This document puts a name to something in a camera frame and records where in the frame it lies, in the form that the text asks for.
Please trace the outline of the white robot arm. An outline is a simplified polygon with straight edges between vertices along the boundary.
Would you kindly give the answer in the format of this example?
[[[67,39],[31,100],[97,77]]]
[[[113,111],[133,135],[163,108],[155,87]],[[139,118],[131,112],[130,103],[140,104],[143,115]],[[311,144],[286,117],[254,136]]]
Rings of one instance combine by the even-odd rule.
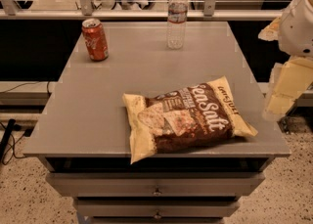
[[[269,121],[284,117],[294,102],[313,83],[313,0],[292,0],[258,34],[265,41],[278,41],[290,58],[274,64],[262,116]]]

